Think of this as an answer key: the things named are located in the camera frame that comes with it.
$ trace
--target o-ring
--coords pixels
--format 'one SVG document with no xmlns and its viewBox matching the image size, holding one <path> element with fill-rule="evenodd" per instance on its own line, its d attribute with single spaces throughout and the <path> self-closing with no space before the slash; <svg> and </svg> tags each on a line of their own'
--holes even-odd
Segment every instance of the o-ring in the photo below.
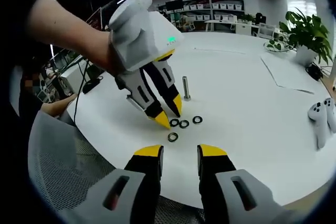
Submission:
<svg viewBox="0 0 336 224">
<path fill-rule="evenodd" d="M 180 123 L 179 119 L 171 119 L 170 122 L 169 122 L 171 127 L 176 127 L 176 126 L 179 125 L 179 123 Z"/>
<path fill-rule="evenodd" d="M 179 135 L 175 132 L 172 132 L 168 135 L 168 141 L 169 142 L 175 142 L 178 139 Z"/>
<path fill-rule="evenodd" d="M 189 122 L 188 122 L 187 120 L 182 120 L 182 121 L 180 121 L 180 128 L 185 129 L 185 128 L 187 128 L 188 126 L 189 126 Z"/>
<path fill-rule="evenodd" d="M 195 116 L 194 118 L 193 118 L 193 123 L 194 124 L 200 124 L 200 123 L 202 123 L 203 122 L 203 118 L 201 118 L 199 115 L 197 115 L 197 116 Z"/>
</svg>

